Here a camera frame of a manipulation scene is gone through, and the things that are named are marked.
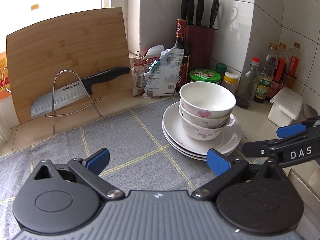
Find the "grey checked dish mat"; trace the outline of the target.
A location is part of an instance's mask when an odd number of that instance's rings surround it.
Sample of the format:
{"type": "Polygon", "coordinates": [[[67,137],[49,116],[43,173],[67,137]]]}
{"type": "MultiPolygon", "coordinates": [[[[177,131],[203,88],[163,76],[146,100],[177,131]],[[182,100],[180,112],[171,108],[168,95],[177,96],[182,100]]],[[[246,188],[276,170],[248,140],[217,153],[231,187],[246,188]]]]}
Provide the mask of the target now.
{"type": "Polygon", "coordinates": [[[1,157],[1,239],[11,239],[19,232],[12,204],[32,170],[43,159],[65,164],[72,158],[86,158],[106,148],[110,152],[110,163],[100,176],[125,192],[193,191],[213,179],[214,174],[204,161],[181,154],[163,134],[163,113],[177,101],[178,97],[173,97],[149,103],[1,157]]]}

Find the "green lid small jar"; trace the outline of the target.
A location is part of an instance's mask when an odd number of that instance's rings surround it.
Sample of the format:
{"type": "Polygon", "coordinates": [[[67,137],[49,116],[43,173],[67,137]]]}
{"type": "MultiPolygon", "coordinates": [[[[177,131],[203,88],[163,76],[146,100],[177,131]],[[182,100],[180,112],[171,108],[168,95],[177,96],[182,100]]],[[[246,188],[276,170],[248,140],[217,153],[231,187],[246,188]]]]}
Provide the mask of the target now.
{"type": "Polygon", "coordinates": [[[222,64],[222,63],[217,63],[215,71],[220,74],[221,80],[223,80],[224,77],[225,77],[225,73],[227,71],[227,66],[225,64],[222,64]]]}

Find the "orange cooking wine jug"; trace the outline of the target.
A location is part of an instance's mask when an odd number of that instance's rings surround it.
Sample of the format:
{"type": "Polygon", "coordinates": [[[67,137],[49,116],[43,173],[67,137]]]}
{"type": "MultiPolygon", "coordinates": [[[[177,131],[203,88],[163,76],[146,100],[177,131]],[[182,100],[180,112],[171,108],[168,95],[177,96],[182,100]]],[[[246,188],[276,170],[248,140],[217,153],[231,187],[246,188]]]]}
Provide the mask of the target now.
{"type": "Polygon", "coordinates": [[[7,70],[7,54],[5,51],[0,53],[0,69],[0,100],[4,100],[11,95],[11,93],[8,91],[10,90],[10,84],[7,70]]]}

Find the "red white packet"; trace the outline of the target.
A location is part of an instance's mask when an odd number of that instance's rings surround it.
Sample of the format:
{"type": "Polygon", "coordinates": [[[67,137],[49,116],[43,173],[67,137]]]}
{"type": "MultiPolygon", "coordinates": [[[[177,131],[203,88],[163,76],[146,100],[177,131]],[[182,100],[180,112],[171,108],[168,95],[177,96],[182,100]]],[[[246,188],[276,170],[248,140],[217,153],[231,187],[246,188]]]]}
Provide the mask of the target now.
{"type": "Polygon", "coordinates": [[[146,81],[144,73],[149,71],[149,66],[160,58],[161,52],[164,50],[162,44],[151,47],[145,54],[136,51],[135,55],[130,59],[131,74],[133,77],[133,96],[138,96],[144,93],[146,81]]]}

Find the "black handled santoku knife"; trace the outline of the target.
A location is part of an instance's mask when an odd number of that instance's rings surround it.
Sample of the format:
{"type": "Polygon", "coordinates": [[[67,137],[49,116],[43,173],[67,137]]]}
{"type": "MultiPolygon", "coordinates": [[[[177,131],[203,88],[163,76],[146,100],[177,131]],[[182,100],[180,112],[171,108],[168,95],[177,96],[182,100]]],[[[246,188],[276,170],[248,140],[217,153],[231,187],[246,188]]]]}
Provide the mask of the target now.
{"type": "Polygon", "coordinates": [[[52,112],[53,103],[55,110],[70,105],[92,95],[93,85],[111,81],[121,75],[129,74],[129,72],[129,67],[116,67],[70,83],[54,90],[54,92],[51,91],[35,100],[31,106],[30,117],[35,119],[52,112]]]}

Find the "white seasoning box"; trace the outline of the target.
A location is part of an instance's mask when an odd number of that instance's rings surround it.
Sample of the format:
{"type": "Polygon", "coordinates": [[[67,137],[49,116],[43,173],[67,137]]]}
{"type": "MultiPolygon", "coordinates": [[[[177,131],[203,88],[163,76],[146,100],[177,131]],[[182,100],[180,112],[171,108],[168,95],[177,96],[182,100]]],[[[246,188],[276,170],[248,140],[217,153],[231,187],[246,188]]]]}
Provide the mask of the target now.
{"type": "Polygon", "coordinates": [[[302,109],[302,97],[291,89],[282,88],[271,100],[271,110],[268,120],[278,127],[289,126],[297,120],[302,109]]]}

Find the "floral bowl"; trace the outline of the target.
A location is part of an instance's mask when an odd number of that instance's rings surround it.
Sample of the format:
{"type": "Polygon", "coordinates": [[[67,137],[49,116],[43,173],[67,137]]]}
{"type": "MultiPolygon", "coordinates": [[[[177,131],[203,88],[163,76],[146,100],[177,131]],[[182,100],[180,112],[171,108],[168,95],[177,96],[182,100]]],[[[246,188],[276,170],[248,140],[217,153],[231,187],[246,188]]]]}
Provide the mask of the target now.
{"type": "Polygon", "coordinates": [[[226,120],[225,124],[220,128],[204,128],[197,125],[192,124],[189,122],[185,117],[180,115],[181,123],[184,131],[192,137],[193,139],[200,140],[200,141],[208,141],[215,139],[222,130],[227,127],[231,121],[231,117],[229,116],[226,120]]]}
{"type": "Polygon", "coordinates": [[[203,128],[221,128],[225,123],[229,123],[231,116],[225,116],[218,119],[208,119],[195,116],[188,111],[186,111],[181,105],[179,105],[179,110],[182,113],[182,116],[192,124],[203,127],[203,128]]]}

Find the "bamboo cutting board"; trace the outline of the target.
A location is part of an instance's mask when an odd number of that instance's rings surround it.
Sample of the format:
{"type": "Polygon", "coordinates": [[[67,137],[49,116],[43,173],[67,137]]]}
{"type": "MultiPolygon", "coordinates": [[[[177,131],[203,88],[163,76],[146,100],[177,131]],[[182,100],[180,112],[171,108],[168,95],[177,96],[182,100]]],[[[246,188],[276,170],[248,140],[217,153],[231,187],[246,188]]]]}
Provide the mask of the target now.
{"type": "Polygon", "coordinates": [[[19,123],[34,101],[115,67],[130,66],[123,10],[94,9],[54,17],[7,36],[11,96],[19,123]]]}

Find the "dark soy sauce bottle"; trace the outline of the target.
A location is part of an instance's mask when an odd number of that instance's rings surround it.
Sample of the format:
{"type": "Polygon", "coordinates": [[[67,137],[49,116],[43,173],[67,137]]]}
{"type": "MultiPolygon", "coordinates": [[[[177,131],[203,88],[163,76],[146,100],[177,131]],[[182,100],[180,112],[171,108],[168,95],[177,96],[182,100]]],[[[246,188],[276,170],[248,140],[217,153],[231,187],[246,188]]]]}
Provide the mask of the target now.
{"type": "Polygon", "coordinates": [[[177,49],[180,54],[183,53],[180,70],[178,72],[178,80],[175,88],[176,92],[179,92],[180,88],[187,82],[190,52],[187,46],[186,27],[186,20],[176,20],[176,41],[174,49],[177,49]]]}

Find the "amber vinegar bottle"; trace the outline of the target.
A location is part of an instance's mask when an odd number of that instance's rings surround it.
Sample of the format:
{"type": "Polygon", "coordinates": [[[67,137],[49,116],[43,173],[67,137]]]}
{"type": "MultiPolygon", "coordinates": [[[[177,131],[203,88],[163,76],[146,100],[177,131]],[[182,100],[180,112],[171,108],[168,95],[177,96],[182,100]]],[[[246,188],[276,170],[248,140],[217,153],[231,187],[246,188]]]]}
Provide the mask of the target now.
{"type": "Polygon", "coordinates": [[[299,63],[302,58],[300,52],[300,44],[298,42],[295,42],[293,44],[293,47],[291,47],[287,51],[287,55],[289,62],[285,73],[284,86],[289,89],[292,89],[298,79],[297,76],[299,73],[299,63]]]}

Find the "red label sauce bottle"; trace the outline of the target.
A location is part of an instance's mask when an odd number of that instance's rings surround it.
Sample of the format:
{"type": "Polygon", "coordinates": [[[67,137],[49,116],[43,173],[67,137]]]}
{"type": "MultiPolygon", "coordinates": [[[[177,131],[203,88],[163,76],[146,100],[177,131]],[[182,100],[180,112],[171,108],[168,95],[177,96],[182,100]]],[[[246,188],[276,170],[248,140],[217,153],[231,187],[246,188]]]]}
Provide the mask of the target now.
{"type": "Polygon", "coordinates": [[[266,100],[270,101],[282,88],[287,70],[288,56],[286,44],[280,42],[277,50],[278,65],[273,72],[273,80],[268,90],[266,100]]]}

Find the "white bowl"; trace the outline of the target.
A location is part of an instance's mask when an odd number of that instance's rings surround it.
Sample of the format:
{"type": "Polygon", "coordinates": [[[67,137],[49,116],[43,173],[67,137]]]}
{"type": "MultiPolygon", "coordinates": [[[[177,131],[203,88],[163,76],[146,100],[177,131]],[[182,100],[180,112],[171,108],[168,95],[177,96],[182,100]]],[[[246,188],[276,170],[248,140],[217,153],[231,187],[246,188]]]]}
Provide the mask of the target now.
{"type": "Polygon", "coordinates": [[[215,83],[194,81],[180,89],[182,107],[189,113],[207,119],[223,118],[231,114],[235,96],[215,83]]]}

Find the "green label oil bottle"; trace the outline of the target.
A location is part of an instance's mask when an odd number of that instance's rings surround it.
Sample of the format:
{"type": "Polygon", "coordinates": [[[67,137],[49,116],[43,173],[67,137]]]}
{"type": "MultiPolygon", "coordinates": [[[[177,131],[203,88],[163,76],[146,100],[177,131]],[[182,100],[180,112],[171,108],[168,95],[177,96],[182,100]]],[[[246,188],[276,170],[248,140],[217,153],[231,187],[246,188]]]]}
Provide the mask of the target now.
{"type": "Polygon", "coordinates": [[[260,74],[259,85],[254,95],[254,101],[258,103],[263,103],[268,94],[268,90],[271,87],[273,81],[273,72],[278,65],[278,58],[276,55],[278,46],[274,43],[270,43],[268,47],[268,55],[266,57],[263,70],[260,74]]]}

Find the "clear glass oil bottle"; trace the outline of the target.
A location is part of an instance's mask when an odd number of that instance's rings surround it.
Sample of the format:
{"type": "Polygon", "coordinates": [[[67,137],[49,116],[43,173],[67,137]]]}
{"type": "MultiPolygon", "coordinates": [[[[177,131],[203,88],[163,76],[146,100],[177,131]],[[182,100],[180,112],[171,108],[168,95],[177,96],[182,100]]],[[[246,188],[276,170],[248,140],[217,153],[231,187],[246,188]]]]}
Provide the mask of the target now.
{"type": "Polygon", "coordinates": [[[242,71],[238,87],[234,94],[236,105],[241,108],[247,109],[253,101],[260,81],[259,64],[260,59],[254,57],[250,62],[250,66],[242,71]]]}

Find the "white plate with fruit print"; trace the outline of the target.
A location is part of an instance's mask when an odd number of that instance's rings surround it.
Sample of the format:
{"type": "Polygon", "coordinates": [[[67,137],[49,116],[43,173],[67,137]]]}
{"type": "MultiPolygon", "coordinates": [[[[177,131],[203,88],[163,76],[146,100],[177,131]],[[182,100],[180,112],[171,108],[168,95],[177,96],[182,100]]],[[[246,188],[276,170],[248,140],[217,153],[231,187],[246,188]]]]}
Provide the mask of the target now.
{"type": "Polygon", "coordinates": [[[210,148],[214,148],[222,154],[230,154],[240,143],[242,130],[234,115],[231,115],[231,123],[216,138],[200,141],[190,137],[183,129],[178,105],[179,103],[176,102],[165,110],[162,126],[168,138],[179,148],[203,156],[207,154],[210,148]]]}

